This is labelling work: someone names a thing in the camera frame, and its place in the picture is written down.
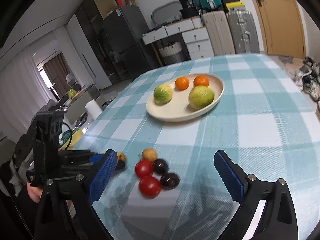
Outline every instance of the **hand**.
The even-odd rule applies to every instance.
[[[32,187],[30,186],[30,182],[27,182],[27,191],[29,194],[29,197],[36,203],[40,202],[40,198],[42,195],[42,189],[39,187]]]

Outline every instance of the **checkered tablecloth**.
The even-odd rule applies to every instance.
[[[215,74],[224,80],[219,104],[191,122],[164,123],[150,117],[146,102],[154,88],[190,73]],[[220,149],[247,174],[287,181],[299,239],[305,239],[319,220],[319,142],[319,121],[285,72],[265,55],[238,54],[183,62],[141,75],[103,111],[76,149],[97,153],[114,149],[127,157],[126,169],[111,178],[93,205],[114,239],[217,239],[233,206],[213,164],[213,155]],[[152,205],[142,201],[130,220],[124,209],[130,199],[133,205],[140,201],[133,193],[134,166],[145,148],[154,148],[166,159],[181,183],[168,193],[172,195],[150,200]],[[153,208],[165,206],[161,201],[173,201],[172,210],[149,217]]]

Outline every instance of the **white curtain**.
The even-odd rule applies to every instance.
[[[85,84],[94,84],[94,81],[92,80],[75,47],[73,46],[66,28],[64,26],[61,26],[53,30],[53,33],[56,36],[62,54],[64,55],[71,71],[73,72],[80,85],[83,86]]]
[[[0,130],[16,143],[50,99],[55,100],[26,47],[0,72]]]

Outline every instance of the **desk leg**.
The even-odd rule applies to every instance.
[[[157,51],[157,49],[156,49],[156,47],[154,46],[153,43],[151,43],[151,47],[152,47],[154,53],[156,54],[156,58],[157,58],[157,60],[158,60],[158,62],[160,64],[160,66],[163,67],[162,61],[161,61],[161,59],[159,57],[159,53],[158,53],[158,51]]]

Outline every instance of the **brown curtain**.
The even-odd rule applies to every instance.
[[[50,59],[43,66],[51,83],[55,84],[55,90],[58,96],[63,97],[70,89],[66,76],[70,73],[67,62],[62,53]]]

